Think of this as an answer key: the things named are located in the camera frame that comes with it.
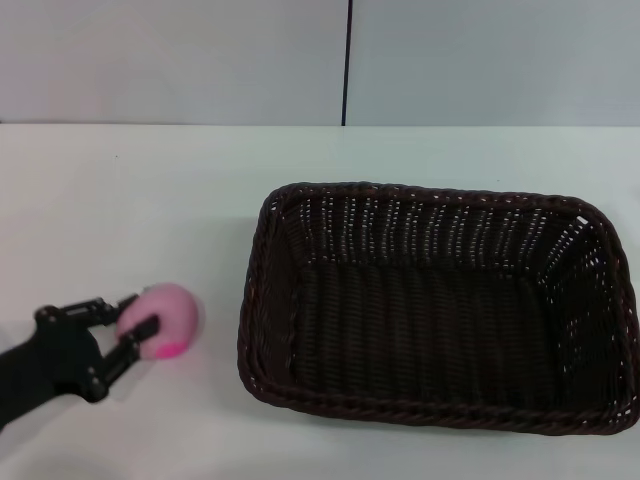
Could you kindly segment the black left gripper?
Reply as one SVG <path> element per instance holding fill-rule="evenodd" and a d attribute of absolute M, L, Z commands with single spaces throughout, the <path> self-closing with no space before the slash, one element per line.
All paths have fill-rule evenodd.
<path fill-rule="evenodd" d="M 139 297 L 111 304 L 101 297 L 64 307 L 48 305 L 34 314 L 31 337 L 1 354 L 1 424 L 19 419 L 63 395 L 96 403 L 141 359 L 141 344 L 159 332 L 151 316 L 127 330 L 102 357 L 90 329 L 114 324 Z"/>

